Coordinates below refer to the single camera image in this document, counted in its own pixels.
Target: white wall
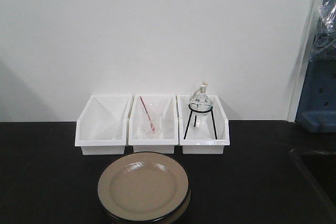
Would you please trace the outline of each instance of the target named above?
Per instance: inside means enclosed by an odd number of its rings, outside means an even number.
[[[0,121],[74,121],[89,94],[188,94],[287,118],[312,0],[0,0]]]

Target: blue object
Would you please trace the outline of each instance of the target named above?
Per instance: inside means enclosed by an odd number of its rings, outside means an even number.
[[[336,60],[308,64],[296,121],[310,132],[336,132]]]

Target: sink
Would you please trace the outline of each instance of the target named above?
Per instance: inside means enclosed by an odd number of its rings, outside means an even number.
[[[299,148],[291,156],[336,220],[336,153]]]
[[[336,205],[336,154],[303,154],[301,160]]]

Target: beige plate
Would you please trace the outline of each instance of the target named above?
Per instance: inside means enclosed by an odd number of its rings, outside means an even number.
[[[174,212],[187,200],[188,177],[165,155],[150,152],[124,156],[102,173],[98,196],[111,216],[148,221]]]

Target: glass flask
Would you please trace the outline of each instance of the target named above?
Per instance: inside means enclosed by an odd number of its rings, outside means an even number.
[[[192,110],[196,111],[195,115],[197,116],[207,115],[208,113],[197,112],[210,111],[213,106],[212,100],[205,94],[206,87],[206,84],[203,83],[189,100],[189,106]]]

